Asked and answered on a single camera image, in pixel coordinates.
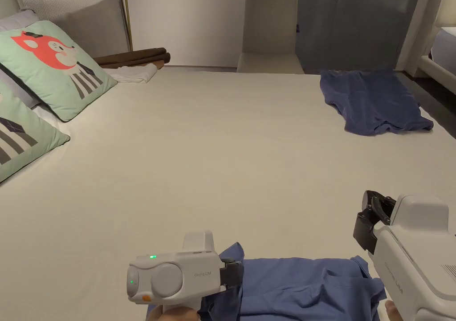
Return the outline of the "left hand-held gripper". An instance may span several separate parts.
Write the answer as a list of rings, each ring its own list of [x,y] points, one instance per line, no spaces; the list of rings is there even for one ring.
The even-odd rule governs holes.
[[[190,232],[180,252],[147,254],[130,262],[126,292],[135,304],[201,308],[202,299],[242,285],[240,261],[220,258],[211,231]]]

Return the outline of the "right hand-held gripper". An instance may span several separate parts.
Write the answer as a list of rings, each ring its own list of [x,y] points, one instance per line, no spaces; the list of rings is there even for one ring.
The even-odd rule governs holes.
[[[366,190],[353,237],[367,251],[405,321],[456,318],[456,238],[436,197]]]

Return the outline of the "person's left hand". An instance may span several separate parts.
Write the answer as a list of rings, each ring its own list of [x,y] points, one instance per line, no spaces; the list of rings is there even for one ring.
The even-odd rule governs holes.
[[[200,321],[199,314],[191,308],[181,306],[167,311],[164,306],[156,306],[147,316],[147,321]]]

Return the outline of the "person's right hand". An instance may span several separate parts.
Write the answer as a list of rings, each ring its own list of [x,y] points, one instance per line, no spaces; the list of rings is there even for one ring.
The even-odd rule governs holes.
[[[389,321],[403,321],[397,307],[392,300],[386,300],[385,309]]]

